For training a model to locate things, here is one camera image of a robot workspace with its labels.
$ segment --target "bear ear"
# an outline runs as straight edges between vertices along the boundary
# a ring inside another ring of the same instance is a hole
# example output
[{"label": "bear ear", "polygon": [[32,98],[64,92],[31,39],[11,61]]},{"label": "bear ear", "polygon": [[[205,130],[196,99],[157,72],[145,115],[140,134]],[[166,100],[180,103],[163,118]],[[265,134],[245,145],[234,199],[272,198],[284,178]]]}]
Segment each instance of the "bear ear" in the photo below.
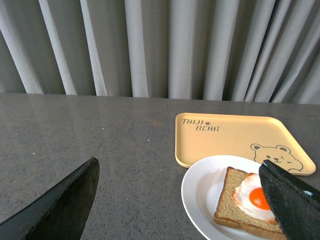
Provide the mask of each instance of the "bear ear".
[{"label": "bear ear", "polygon": [[290,150],[288,147],[286,147],[286,146],[278,145],[278,146],[276,146],[275,148],[276,148],[276,149],[280,149],[280,150],[282,150],[282,151],[284,151],[284,152],[287,152],[288,154],[291,153],[291,150]]},{"label": "bear ear", "polygon": [[258,150],[258,149],[263,148],[263,146],[261,146],[260,144],[257,144],[257,143],[251,144],[250,147],[251,147],[251,149],[252,149],[253,151],[256,151],[256,150]]}]

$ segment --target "square tray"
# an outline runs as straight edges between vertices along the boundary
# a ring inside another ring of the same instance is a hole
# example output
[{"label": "square tray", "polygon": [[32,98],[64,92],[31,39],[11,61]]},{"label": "square tray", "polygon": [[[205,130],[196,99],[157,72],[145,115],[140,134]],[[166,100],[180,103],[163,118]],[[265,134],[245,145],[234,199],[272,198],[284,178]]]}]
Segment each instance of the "square tray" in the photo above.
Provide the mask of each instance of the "square tray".
[{"label": "square tray", "polygon": [[181,113],[175,119],[175,158],[189,168],[214,155],[262,163],[269,159],[293,175],[311,175],[316,165],[279,120],[265,116]]}]

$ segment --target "white plate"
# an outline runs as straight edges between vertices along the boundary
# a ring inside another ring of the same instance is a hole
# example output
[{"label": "white plate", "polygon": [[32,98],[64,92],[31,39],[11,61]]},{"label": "white plate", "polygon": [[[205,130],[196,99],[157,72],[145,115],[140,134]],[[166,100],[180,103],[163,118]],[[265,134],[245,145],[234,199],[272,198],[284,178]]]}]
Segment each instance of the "white plate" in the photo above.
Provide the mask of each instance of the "white plate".
[{"label": "white plate", "polygon": [[196,162],[182,180],[181,196],[184,209],[195,227],[208,240],[262,240],[263,238],[242,230],[214,222],[213,216],[228,166],[247,173],[259,173],[260,164],[231,155],[209,156]]}]

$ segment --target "slice of bread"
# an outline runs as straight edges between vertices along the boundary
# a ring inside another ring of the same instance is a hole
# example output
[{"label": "slice of bread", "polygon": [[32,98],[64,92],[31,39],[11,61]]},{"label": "slice of bread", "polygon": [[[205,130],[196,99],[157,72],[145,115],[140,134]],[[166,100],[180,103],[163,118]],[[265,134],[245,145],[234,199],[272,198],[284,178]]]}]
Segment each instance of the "slice of bread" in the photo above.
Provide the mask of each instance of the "slice of bread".
[{"label": "slice of bread", "polygon": [[234,202],[232,194],[246,178],[247,172],[228,167],[223,189],[214,213],[214,221],[233,229],[241,229],[256,236],[271,240],[286,240],[278,223],[267,223],[244,213]]}]

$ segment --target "bear illustration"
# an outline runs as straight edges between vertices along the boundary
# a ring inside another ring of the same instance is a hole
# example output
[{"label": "bear illustration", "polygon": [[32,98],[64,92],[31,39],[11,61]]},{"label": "bear illustration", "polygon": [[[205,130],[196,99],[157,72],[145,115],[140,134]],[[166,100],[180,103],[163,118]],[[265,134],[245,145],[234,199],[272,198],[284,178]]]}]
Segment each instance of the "bear illustration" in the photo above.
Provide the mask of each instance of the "bear illustration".
[{"label": "bear illustration", "polygon": [[261,146],[254,143],[251,145],[251,149],[254,151],[254,161],[257,163],[261,164],[263,160],[270,160],[292,173],[300,173],[304,168],[303,164],[291,154],[290,149],[286,146]]}]

